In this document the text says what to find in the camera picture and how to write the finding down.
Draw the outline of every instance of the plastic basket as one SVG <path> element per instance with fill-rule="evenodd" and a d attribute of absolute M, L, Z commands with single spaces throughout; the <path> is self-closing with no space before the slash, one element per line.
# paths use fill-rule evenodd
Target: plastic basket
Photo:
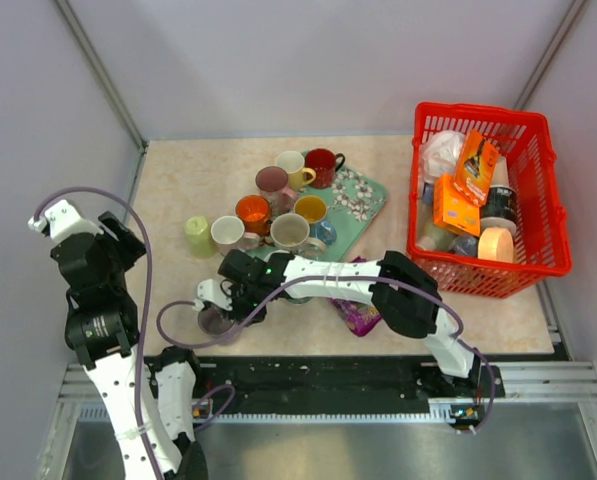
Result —
<path fill-rule="evenodd" d="M 509 183 L 518 196 L 518 231 L 514 237 L 518 263 L 501 263 L 427 252 L 416 247 L 422 190 L 419 150 L 441 130 L 478 130 L 507 157 Z M 409 195 L 407 252 L 438 281 L 440 289 L 506 298 L 550 276 L 563 276 L 572 267 L 554 172 L 556 154 L 547 119 L 537 113 L 480 105 L 421 103 L 416 108 Z"/>

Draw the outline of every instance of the white wall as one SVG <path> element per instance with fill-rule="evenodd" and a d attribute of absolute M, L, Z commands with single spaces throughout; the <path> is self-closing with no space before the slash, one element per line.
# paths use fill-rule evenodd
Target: white wall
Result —
<path fill-rule="evenodd" d="M 547 115 L 567 209 L 572 273 L 550 281 L 574 353 L 597 367 L 597 0 L 528 107 Z"/>
<path fill-rule="evenodd" d="M 511 106 L 570 0 L 71 0 L 143 135 L 413 130 Z"/>
<path fill-rule="evenodd" d="M 27 219 L 49 192 L 127 195 L 137 151 L 48 0 L 0 0 L 0 478 L 32 478 L 68 361 L 66 284 Z M 82 202 L 98 213 L 106 202 Z"/>

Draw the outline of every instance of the purple snack bag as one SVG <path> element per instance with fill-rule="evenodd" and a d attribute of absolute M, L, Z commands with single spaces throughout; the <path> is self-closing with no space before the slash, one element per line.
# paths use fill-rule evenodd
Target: purple snack bag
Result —
<path fill-rule="evenodd" d="M 352 263 L 362 263 L 367 260 L 356 257 Z M 348 300 L 330 299 L 329 302 L 335 307 L 338 316 L 342 318 L 351 333 L 357 337 L 364 337 L 373 330 L 376 324 L 382 320 L 375 307 Z"/>

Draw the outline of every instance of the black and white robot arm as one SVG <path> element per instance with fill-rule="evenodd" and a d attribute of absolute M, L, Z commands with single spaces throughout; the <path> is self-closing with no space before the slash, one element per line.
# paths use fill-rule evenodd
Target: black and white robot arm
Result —
<path fill-rule="evenodd" d="M 138 358 L 137 308 L 125 284 L 125 272 L 145 254 L 143 243 L 109 212 L 96 224 L 76 206 L 60 200 L 29 227 L 50 236 L 56 246 L 51 258 L 69 284 L 65 341 L 76 352 L 109 413 L 123 456 L 126 478 L 159 478 L 149 464 L 147 448 L 155 453 L 160 478 L 207 478 L 206 462 L 193 431 L 192 392 L 200 367 L 193 352 L 176 347 Z M 436 282 L 398 252 L 367 263 L 317 262 L 286 252 L 266 261 L 234 250 L 218 273 L 230 282 L 205 280 L 197 287 L 196 309 L 214 310 L 243 321 L 279 287 L 279 298 L 326 297 L 373 305 L 399 335 L 421 339 L 445 375 L 468 378 L 479 370 L 471 351 L 455 338 L 455 327 L 445 310 L 428 299 L 381 282 L 382 277 L 412 285 L 440 299 Z M 302 282 L 295 280 L 310 276 Z M 341 281 L 343 277 L 358 280 Z M 266 308 L 254 317 L 264 319 Z M 142 370 L 140 401 L 144 422 L 135 416 L 135 368 Z M 141 434 L 149 442 L 145 445 Z"/>

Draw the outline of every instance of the dark red mug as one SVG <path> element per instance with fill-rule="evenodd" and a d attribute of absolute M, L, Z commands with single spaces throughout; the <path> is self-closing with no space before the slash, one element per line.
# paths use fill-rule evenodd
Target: dark red mug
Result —
<path fill-rule="evenodd" d="M 336 172 L 345 163 L 345 156 L 342 153 L 335 154 L 325 148 L 311 150 L 305 157 L 305 166 L 316 171 L 316 179 L 311 183 L 314 188 L 331 187 Z"/>

